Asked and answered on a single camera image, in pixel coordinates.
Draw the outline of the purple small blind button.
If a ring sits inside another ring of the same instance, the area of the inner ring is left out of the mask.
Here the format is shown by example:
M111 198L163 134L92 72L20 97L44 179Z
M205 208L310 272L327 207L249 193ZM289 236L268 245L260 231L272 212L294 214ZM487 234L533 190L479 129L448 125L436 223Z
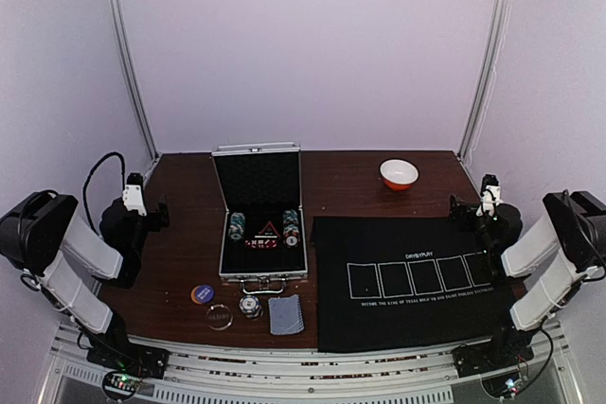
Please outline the purple small blind button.
M198 305L205 305L211 302L215 296L214 289L209 285L199 285L192 289L195 292Z

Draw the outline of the clear acrylic dealer button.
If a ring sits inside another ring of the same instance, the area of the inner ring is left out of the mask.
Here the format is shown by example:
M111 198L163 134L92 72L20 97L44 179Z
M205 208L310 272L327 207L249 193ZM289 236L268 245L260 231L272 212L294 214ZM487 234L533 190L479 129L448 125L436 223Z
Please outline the clear acrylic dealer button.
M213 304L205 313L205 321L210 329L224 331L233 324L233 313L224 304Z

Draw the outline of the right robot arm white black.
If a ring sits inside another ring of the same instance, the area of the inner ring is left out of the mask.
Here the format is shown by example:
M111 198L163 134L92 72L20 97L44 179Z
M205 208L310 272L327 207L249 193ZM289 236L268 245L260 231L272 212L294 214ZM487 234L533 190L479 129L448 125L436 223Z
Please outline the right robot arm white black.
M489 185L478 205L451 199L453 220L475 234L493 285L515 278L533 279L526 293L508 309L490 340L453 352L462 377L531 360L533 337L566 307L581 286L605 277L605 204L588 191L551 192L544 213L527 230L520 211L502 202L499 187Z

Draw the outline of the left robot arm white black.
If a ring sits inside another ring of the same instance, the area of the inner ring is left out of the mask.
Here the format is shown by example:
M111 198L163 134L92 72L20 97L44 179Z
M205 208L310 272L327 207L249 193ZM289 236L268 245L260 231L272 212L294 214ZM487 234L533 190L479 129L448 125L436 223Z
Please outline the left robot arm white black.
M1 255L78 326L89 342L88 361L139 378L162 378L169 353L129 339L124 318L86 284L128 290L142 267L148 233L168 224L164 209L129 210L116 200L97 230L78 213L75 197L53 190L34 192L1 218Z

